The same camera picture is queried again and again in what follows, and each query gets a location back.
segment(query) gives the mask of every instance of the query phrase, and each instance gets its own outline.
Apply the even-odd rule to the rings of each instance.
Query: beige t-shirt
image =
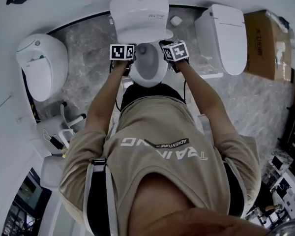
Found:
[[[131,205],[141,179],[159,173],[172,181],[196,207],[228,214],[230,189],[221,155],[237,167],[251,206],[261,176],[256,146],[235,134],[216,148],[199,132],[183,103],[152,96],[139,99],[122,113],[116,134],[105,141],[100,130],[77,133],[71,140],[60,195],[68,212],[83,222],[83,195],[91,158],[105,157],[116,192],[118,230],[127,235]]]

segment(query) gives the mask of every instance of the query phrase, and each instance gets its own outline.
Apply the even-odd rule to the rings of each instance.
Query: marble floor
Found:
[[[179,16],[183,22],[174,28],[168,23],[168,29],[174,33],[173,39],[186,42],[190,54],[190,64],[198,74],[218,72],[208,65],[202,57],[194,29],[194,20],[202,10],[189,8],[171,8],[169,19]],[[63,42],[68,49],[69,74],[61,92],[44,102],[35,102],[42,120],[59,114],[59,104],[66,101],[69,118],[87,113],[94,96],[103,86],[109,74],[109,46],[116,43],[114,25],[109,23],[109,15],[88,19],[52,34]],[[257,140],[263,168],[271,156],[280,137],[291,105],[294,87],[289,82],[269,81],[257,76],[242,73],[239,76],[224,74],[222,78],[208,79],[208,83],[221,96],[226,110],[237,131],[242,135],[253,136]],[[164,82],[183,95],[184,79],[181,74],[168,71]],[[122,88],[118,93],[121,104]],[[197,119],[197,110],[191,93],[186,88],[187,106]],[[113,120],[118,121],[119,111],[114,109]]]

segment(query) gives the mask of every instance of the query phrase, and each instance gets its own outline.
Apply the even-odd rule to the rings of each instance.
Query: window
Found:
[[[40,186],[34,169],[24,179],[5,219],[2,236],[36,236],[51,191]]]

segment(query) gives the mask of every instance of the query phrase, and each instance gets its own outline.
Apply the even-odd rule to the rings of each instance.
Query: black shorts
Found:
[[[145,88],[140,86],[139,84],[134,83],[131,86],[129,86],[126,92],[124,93],[120,110],[122,111],[126,106],[128,106],[135,100],[147,96],[172,97],[186,104],[181,95],[167,84],[160,83],[152,88]]]

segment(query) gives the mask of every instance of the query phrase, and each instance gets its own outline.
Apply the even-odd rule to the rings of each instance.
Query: toilet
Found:
[[[173,37],[166,29],[168,0],[112,0],[110,13],[118,42],[137,45],[129,76],[146,88],[159,84],[168,66],[159,41]]]
[[[59,92],[67,79],[67,49],[50,35],[34,34],[25,38],[17,49],[16,60],[36,101],[45,101]]]
[[[202,56],[214,68],[238,75],[247,63],[247,36],[241,10],[214,4],[195,21]]]

